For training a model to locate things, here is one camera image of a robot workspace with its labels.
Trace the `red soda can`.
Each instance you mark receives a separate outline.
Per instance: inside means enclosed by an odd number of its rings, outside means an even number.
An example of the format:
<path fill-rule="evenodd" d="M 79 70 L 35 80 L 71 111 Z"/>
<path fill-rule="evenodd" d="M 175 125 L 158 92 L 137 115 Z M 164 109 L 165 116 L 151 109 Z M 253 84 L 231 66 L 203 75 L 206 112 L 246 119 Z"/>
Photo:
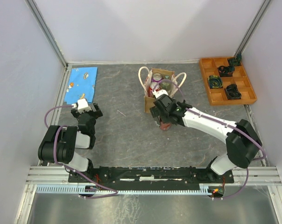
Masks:
<path fill-rule="evenodd" d="M 159 128 L 160 128 L 161 130 L 166 131 L 166 130 L 169 130 L 170 127 L 171 127 L 171 123 L 164 123 L 163 121 L 160 121 L 160 126 L 159 126 Z"/>
<path fill-rule="evenodd" d="M 153 98 L 153 92 L 160 90 L 160 85 L 157 82 L 151 82 L 148 88 L 148 96 Z"/>

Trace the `brown canvas bag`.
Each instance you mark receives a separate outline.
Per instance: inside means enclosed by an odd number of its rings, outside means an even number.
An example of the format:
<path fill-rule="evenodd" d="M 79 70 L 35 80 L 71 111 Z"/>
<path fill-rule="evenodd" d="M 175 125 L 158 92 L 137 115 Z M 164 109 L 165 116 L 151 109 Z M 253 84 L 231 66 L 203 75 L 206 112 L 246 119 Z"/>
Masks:
<path fill-rule="evenodd" d="M 169 70 L 163 70 L 163 69 L 157 69 L 157 68 L 152 68 L 151 70 L 143 66 L 139 68 L 138 71 L 138 79 L 141 83 L 141 86 L 144 90 L 144 110 L 145 113 L 150 113 L 150 108 L 154 106 L 154 100 L 155 97 L 150 98 L 148 96 L 148 88 L 151 83 L 151 77 L 155 73 L 160 73 L 163 76 L 163 80 L 168 80 L 171 82 L 172 87 L 171 87 L 171 93 L 169 94 L 170 97 L 174 96 L 174 94 L 178 91 L 178 88 L 176 85 L 181 88 L 181 86 L 184 84 L 187 74 L 185 72 L 179 73 L 178 75 L 175 75 L 173 71 Z"/>

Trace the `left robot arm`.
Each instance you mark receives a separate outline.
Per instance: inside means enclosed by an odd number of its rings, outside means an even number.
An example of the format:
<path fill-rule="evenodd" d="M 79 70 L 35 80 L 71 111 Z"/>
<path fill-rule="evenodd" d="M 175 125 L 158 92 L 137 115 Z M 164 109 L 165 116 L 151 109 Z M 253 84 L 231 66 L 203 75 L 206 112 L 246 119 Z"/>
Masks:
<path fill-rule="evenodd" d="M 65 165 L 68 169 L 79 171 L 78 175 L 84 182 L 94 179 L 95 171 L 92 162 L 80 156 L 75 149 L 93 149 L 95 145 L 96 120 L 103 116 L 97 103 L 83 106 L 82 103 L 68 105 L 71 114 L 78 121 L 77 126 L 57 126 L 47 124 L 47 115 L 44 123 L 47 132 L 38 148 L 38 158 L 44 162 Z"/>

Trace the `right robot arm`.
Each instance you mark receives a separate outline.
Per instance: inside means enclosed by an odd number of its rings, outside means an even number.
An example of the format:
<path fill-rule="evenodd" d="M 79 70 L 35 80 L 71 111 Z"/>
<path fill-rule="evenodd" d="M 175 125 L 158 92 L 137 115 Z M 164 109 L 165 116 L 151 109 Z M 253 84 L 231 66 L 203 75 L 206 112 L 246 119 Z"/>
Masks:
<path fill-rule="evenodd" d="M 262 143 L 247 120 L 235 122 L 211 116 L 162 91 L 154 97 L 150 112 L 157 121 L 194 128 L 225 143 L 226 153 L 217 156 L 207 167 L 206 178 L 210 182 L 219 181 L 224 173 L 234 168 L 248 168 L 262 150 Z"/>

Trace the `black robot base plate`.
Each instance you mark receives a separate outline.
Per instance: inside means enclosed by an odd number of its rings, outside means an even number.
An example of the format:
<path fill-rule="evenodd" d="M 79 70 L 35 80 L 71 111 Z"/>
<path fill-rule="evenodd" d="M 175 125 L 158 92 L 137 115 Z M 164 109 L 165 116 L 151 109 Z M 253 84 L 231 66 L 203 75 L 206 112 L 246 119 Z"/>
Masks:
<path fill-rule="evenodd" d="M 100 189 L 117 191 L 198 190 L 200 184 L 234 183 L 232 171 L 218 175 L 210 168 L 196 167 L 99 167 L 88 169 L 84 176 L 70 170 L 68 173 L 70 183 L 94 181 Z"/>

